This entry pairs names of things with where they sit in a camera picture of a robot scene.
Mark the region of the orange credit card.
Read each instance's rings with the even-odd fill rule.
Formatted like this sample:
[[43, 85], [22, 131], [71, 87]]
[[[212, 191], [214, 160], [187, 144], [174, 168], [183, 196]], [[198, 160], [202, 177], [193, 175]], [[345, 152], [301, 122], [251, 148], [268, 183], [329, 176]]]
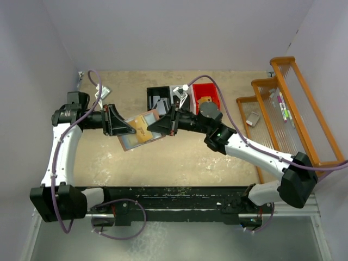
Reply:
[[142, 144], [154, 138], [152, 132], [147, 130], [147, 122], [142, 115], [130, 120], [128, 124], [136, 130], [135, 134], [127, 137], [131, 146]]

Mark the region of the pink leather card holder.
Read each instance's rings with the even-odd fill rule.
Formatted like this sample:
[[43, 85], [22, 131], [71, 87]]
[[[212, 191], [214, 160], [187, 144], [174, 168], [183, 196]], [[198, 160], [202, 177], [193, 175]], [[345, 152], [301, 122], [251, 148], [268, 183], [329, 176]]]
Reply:
[[159, 120], [159, 114], [156, 109], [126, 119], [125, 122], [135, 129], [135, 133], [119, 137], [123, 150], [129, 151], [141, 145], [162, 139], [165, 135], [147, 130], [147, 127], [157, 120]]

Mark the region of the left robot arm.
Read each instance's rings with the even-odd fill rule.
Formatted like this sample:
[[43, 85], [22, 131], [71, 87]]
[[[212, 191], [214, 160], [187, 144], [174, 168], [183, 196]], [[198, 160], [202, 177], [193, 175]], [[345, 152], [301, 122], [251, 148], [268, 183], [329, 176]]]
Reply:
[[100, 111], [88, 108], [90, 96], [69, 92], [67, 103], [52, 115], [53, 144], [47, 171], [30, 200], [45, 222], [82, 219], [94, 207], [99, 213], [110, 211], [112, 200], [103, 188], [81, 189], [74, 185], [74, 161], [82, 132], [101, 129], [106, 136], [134, 134], [114, 104]]

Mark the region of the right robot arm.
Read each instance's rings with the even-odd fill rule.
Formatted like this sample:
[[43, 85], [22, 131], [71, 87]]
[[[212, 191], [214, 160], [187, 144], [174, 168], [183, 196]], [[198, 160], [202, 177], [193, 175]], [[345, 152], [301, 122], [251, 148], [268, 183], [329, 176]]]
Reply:
[[266, 203], [283, 201], [303, 208], [318, 182], [309, 157], [279, 152], [254, 142], [222, 122], [222, 112], [213, 102], [204, 102], [193, 114], [171, 107], [166, 115], [147, 129], [174, 136], [178, 130], [205, 134], [204, 143], [214, 152], [242, 159], [276, 177], [276, 181], [250, 185], [242, 199], [242, 207], [254, 213]]

